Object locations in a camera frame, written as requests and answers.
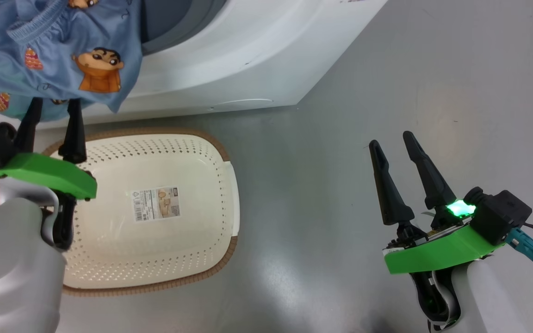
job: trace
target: brown basket rim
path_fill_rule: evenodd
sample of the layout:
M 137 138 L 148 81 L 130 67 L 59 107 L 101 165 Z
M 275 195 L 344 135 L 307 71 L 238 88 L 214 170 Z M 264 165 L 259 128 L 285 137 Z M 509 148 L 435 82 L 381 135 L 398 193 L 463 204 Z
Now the brown basket rim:
M 149 127 L 149 128 L 140 128 L 140 129 L 122 129 L 122 130 L 112 130 L 104 131 L 101 133 L 96 133 L 92 135 L 86 135 L 86 141 L 95 141 L 101 139 L 109 139 L 111 137 L 121 137 L 121 136 L 134 136 L 134 135 L 148 135 L 148 134 L 182 134 L 182 135 L 195 135 L 209 141 L 222 156 L 224 162 L 230 160 L 228 153 L 226 152 L 223 145 L 217 141 L 211 135 L 194 129 L 185 129 L 179 127 Z M 59 147 L 63 144 L 63 140 L 57 141 L 45 149 L 42 154 L 46 156 L 51 156 L 53 153 L 59 150 Z M 177 278 L 175 280 L 169 280 L 165 282 L 158 282 L 153 284 L 144 284 L 141 286 L 133 287 L 124 287 L 124 288 L 108 288 L 108 289 L 81 289 L 68 287 L 63 284 L 63 293 L 66 295 L 77 296 L 77 297 L 108 297 L 108 296 L 122 296 L 122 295 L 136 295 L 141 293 L 149 293 L 151 291 L 160 291 L 164 289 L 169 289 L 178 286 L 184 286 L 185 284 L 198 282 L 200 280 L 209 278 L 217 272 L 219 272 L 225 265 L 228 263 L 229 259 L 236 250 L 237 245 L 237 236 L 232 236 L 228 250 L 222 259 L 216 263 L 215 266 L 209 268 L 204 272 L 200 272 L 191 276 L 186 276 L 182 278 Z

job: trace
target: blue clothing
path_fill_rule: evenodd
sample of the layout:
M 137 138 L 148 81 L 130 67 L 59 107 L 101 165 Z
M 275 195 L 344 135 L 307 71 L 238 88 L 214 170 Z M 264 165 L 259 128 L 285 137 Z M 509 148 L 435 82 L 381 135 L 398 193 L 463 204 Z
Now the blue clothing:
M 139 24 L 137 0 L 0 0 L 0 112 L 22 118 L 32 97 L 42 121 L 67 116 L 68 99 L 117 112 L 139 75 Z

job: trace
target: washing machine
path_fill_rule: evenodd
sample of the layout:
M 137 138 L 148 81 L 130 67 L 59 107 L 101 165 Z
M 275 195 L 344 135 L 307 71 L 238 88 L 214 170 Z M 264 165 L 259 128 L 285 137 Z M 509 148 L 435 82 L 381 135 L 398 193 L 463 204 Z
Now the washing machine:
M 84 122 L 296 104 L 386 1 L 144 0 L 137 84 L 118 114 L 94 104 Z

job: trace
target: green led light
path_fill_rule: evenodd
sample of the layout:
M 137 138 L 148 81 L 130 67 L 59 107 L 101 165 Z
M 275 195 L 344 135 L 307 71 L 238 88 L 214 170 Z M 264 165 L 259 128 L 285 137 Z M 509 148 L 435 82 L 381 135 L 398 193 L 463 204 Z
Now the green led light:
M 476 206 L 470 206 L 464 203 L 463 200 L 458 200 L 448 206 L 448 209 L 452 211 L 453 215 L 456 216 L 466 216 L 474 213 Z

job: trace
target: gray floor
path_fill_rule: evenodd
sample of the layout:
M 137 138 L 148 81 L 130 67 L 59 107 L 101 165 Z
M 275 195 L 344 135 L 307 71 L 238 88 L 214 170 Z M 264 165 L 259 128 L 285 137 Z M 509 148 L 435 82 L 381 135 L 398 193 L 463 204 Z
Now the gray floor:
M 407 276 L 390 276 L 366 149 L 378 139 L 415 211 L 416 133 L 457 195 L 507 188 L 533 207 L 533 1 L 389 0 L 296 107 L 89 127 L 205 130 L 228 149 L 239 246 L 216 276 L 157 293 L 63 297 L 60 333 L 423 333 Z M 44 148 L 59 136 L 40 133 Z M 491 259 L 533 332 L 533 265 Z

